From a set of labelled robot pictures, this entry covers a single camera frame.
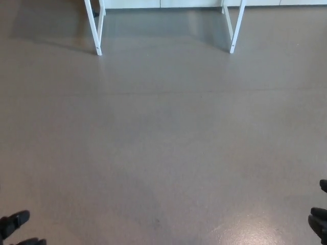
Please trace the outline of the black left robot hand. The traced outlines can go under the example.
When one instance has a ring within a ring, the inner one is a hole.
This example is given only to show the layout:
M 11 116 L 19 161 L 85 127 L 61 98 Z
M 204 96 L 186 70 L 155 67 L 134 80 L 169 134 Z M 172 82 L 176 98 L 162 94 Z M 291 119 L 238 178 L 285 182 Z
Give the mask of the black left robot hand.
M 16 212 L 10 216 L 1 217 L 1 245 L 5 244 L 5 240 L 10 237 L 16 230 L 22 225 L 28 222 L 30 219 L 29 210 L 22 210 Z M 38 237 L 32 237 L 26 240 L 22 240 L 16 245 L 46 245 L 46 239 L 39 239 Z

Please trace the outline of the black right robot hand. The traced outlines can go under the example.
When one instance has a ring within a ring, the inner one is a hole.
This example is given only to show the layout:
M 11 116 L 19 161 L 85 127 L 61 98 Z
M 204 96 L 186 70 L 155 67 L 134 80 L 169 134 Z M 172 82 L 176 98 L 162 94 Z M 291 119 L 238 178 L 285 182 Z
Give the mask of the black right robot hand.
M 308 216 L 308 224 L 315 234 L 320 238 L 321 244 L 326 244 L 326 221 L 327 210 L 323 208 L 313 207 Z

